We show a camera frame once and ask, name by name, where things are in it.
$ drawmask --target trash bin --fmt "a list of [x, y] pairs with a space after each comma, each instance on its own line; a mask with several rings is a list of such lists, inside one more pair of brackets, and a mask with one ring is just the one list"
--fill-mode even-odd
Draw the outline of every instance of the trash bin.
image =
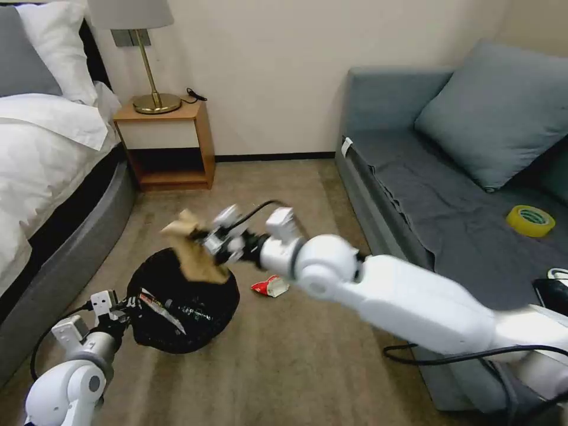
[[169, 248], [140, 265], [127, 295], [136, 343], [176, 354], [196, 351], [221, 333], [240, 299], [232, 273], [224, 284], [187, 281]]

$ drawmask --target tape roll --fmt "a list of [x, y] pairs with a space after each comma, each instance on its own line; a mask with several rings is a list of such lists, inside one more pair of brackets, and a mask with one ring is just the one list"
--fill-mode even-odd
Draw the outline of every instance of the tape roll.
[[544, 210], [525, 205], [514, 206], [507, 215], [507, 223], [519, 234], [535, 238], [544, 237], [556, 225]]

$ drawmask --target white label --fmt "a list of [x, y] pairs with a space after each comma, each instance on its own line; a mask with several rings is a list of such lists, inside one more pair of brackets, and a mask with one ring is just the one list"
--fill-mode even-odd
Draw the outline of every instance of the white label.
[[349, 138], [345, 138], [343, 145], [341, 146], [341, 154], [343, 154], [343, 158], [347, 157], [347, 150], [351, 145], [353, 145], [353, 141]]

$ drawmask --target floor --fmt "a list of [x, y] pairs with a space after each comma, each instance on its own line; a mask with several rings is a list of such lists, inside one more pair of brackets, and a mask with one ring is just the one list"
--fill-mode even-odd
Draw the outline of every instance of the floor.
[[[103, 289], [124, 295], [137, 266], [166, 246], [158, 231], [180, 210], [211, 219], [230, 204], [248, 211], [270, 198], [294, 206], [310, 234], [338, 233], [366, 248], [332, 160], [222, 163], [211, 191], [140, 195], [122, 237], [75, 304]], [[259, 214], [251, 228], [262, 231], [266, 217]], [[417, 368], [382, 358], [381, 348], [397, 342], [389, 334], [297, 288], [277, 299], [262, 297], [250, 285], [267, 273], [247, 264], [232, 270], [240, 305], [225, 331], [202, 350], [161, 353], [137, 346], [127, 332], [95, 425], [484, 424], [477, 415], [437, 412]], [[46, 341], [39, 371], [60, 356]], [[23, 424], [30, 384], [25, 364], [0, 390], [0, 424]]]

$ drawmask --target wall switch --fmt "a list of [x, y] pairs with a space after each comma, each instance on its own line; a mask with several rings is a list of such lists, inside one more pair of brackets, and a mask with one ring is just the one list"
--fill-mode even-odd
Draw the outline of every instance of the wall switch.
[[[139, 32], [142, 43], [144, 43], [145, 46], [151, 46], [148, 30], [139, 30]], [[112, 38], [114, 38], [114, 44], [116, 44], [117, 47], [138, 46], [133, 30], [111, 30], [111, 33]]]

